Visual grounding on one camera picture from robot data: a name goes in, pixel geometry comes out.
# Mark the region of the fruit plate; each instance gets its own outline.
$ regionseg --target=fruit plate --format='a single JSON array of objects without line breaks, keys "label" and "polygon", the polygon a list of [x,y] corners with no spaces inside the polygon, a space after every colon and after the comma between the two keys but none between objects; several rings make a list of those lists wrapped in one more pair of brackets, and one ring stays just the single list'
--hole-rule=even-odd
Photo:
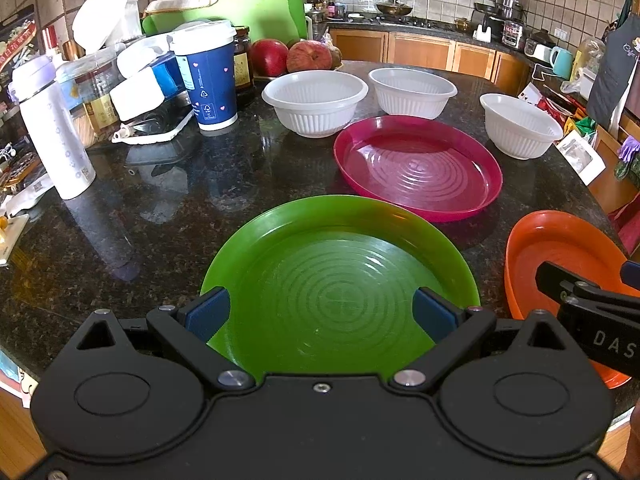
[{"label": "fruit plate", "polygon": [[395,205],[314,196],[267,211],[218,251],[202,293],[224,286],[231,314],[209,345],[265,372],[379,373],[434,345],[412,316],[420,286],[479,303],[468,265],[434,226]]},{"label": "fruit plate", "polygon": [[[536,308],[554,315],[559,305],[536,286],[536,271],[545,261],[597,283],[605,290],[638,296],[620,280],[625,255],[607,235],[593,225],[563,211],[536,211],[513,227],[504,260],[504,288],[514,319],[524,319]],[[604,383],[616,388],[629,377],[593,363]]]},{"label": "fruit plate", "polygon": [[335,139],[340,171],[362,196],[451,222],[482,211],[502,189],[502,171],[467,134],[420,117],[383,116],[350,124]]},{"label": "fruit plate", "polygon": [[[332,68],[331,70],[340,70],[342,67],[344,66],[344,63],[340,63],[340,65],[338,65],[335,68]],[[276,76],[276,77],[269,77],[266,75],[254,75],[254,81],[273,81],[274,79],[277,79],[279,77],[282,77],[282,75]]]}]

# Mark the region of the electrical outlet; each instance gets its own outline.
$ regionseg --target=electrical outlet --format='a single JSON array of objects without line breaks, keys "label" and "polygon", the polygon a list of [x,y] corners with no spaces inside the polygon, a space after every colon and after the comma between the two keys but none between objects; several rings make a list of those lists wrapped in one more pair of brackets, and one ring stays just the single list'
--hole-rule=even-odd
[{"label": "electrical outlet", "polygon": [[554,30],[554,36],[558,38],[558,40],[569,41],[569,33],[561,28],[556,28]]}]

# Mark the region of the white water bottle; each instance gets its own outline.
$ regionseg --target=white water bottle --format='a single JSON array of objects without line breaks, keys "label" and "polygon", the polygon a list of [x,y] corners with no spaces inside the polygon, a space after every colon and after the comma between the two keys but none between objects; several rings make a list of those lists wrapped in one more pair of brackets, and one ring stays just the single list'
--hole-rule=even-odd
[{"label": "white water bottle", "polygon": [[94,181],[95,170],[65,107],[56,69],[47,56],[16,68],[15,96],[29,136],[60,198],[81,194]]}]

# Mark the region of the blue gripper pad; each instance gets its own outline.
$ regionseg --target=blue gripper pad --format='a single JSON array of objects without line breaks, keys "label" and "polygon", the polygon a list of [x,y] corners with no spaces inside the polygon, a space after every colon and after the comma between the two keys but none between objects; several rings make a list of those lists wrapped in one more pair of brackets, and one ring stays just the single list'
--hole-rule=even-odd
[{"label": "blue gripper pad", "polygon": [[206,294],[182,307],[177,320],[203,342],[220,330],[231,311],[231,299],[226,288],[215,286]]},{"label": "blue gripper pad", "polygon": [[464,321],[462,310],[426,287],[415,291],[413,312],[415,322],[436,343]]},{"label": "blue gripper pad", "polygon": [[635,262],[625,262],[620,267],[620,280],[635,290],[640,290],[640,265]]}]

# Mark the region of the kitchen counter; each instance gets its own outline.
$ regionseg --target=kitchen counter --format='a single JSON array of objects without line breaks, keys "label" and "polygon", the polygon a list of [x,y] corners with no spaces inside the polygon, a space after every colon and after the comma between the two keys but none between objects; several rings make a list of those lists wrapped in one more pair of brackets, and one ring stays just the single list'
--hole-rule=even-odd
[{"label": "kitchen counter", "polygon": [[331,28],[346,28],[352,30],[380,30],[382,32],[403,32],[405,34],[420,34],[422,36],[431,36],[432,38],[444,38],[445,40],[453,40],[459,43],[467,43],[475,46],[483,46],[499,52],[505,52],[515,56],[520,61],[526,63],[530,67],[536,65],[536,60],[531,59],[519,50],[508,47],[498,41],[492,41],[491,43],[485,43],[484,41],[478,41],[473,38],[471,34],[464,34],[463,32],[441,30],[439,28],[424,28],[413,27],[411,25],[396,25],[395,23],[378,23],[370,22],[369,20],[363,23],[355,22],[329,22],[329,29]]},{"label": "kitchen counter", "polygon": [[[380,66],[348,61],[342,70],[366,80]],[[488,140],[479,98],[497,91],[491,82],[434,72],[458,87],[439,120],[487,146],[504,174],[489,208],[438,227],[468,262],[482,305],[509,317],[504,251],[524,215],[567,211],[620,241],[557,150],[515,160]],[[0,269],[0,348],[19,366],[39,377],[97,308],[130,318],[160,304],[183,306],[198,295],[224,242],[260,213],[302,197],[353,193],[334,162],[335,136],[305,139],[284,129],[260,89],[238,122],[217,136],[204,137],[192,121],[169,143],[111,145],[92,153],[98,178],[82,195],[66,203],[55,190],[43,197],[11,263]],[[380,114],[372,88],[354,120]],[[614,391],[616,414],[635,403],[639,385],[631,381]]]}]

